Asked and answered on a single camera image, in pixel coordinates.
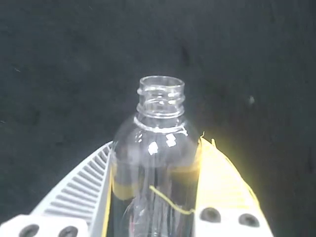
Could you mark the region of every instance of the bottle mouth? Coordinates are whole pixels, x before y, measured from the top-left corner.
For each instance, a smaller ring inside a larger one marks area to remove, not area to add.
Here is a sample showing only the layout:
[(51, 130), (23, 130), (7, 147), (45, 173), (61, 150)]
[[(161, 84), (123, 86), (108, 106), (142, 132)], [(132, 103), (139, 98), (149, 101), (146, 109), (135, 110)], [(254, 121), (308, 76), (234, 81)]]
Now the bottle mouth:
[(140, 79), (138, 112), (152, 118), (176, 118), (183, 114), (184, 82), (169, 76)]
[(141, 86), (158, 86), (170, 89), (184, 87), (184, 82), (169, 76), (147, 76), (140, 79)]

